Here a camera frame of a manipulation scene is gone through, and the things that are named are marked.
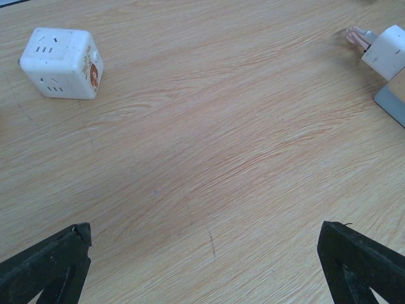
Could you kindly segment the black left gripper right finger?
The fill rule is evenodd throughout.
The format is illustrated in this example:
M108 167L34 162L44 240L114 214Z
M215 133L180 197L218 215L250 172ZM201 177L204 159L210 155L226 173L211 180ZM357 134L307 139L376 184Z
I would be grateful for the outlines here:
M340 222L324 221L317 252L334 303L404 303L404 256Z

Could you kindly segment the white tiger cube socket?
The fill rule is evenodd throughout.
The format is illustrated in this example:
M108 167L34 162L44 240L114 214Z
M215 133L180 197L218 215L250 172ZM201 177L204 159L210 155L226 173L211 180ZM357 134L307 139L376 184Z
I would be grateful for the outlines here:
M90 32L37 27L20 67L46 97L90 100L99 89L104 63Z

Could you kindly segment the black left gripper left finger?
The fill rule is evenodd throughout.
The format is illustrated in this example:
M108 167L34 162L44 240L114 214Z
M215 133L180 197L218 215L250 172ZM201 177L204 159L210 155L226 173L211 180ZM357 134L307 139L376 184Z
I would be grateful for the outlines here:
M90 223L73 224L1 262L1 303L78 303L91 259Z

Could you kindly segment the blue-grey power strip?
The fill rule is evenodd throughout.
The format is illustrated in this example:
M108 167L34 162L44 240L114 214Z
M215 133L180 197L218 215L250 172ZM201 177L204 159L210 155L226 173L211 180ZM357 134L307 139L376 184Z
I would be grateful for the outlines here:
M388 85L380 89L375 95L374 101L396 122L405 127L404 103L389 90Z

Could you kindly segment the white small charger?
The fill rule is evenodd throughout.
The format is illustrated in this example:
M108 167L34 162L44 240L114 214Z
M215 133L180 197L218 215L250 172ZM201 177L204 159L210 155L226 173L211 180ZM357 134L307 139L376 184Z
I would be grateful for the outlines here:
M382 32L361 58L390 81L404 68L404 29L393 25Z

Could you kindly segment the beige wooden-look adapter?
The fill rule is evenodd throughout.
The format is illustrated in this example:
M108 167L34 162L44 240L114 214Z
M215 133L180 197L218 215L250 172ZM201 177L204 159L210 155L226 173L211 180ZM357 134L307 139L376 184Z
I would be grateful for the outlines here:
M405 68L388 82L389 91L402 103L405 103Z

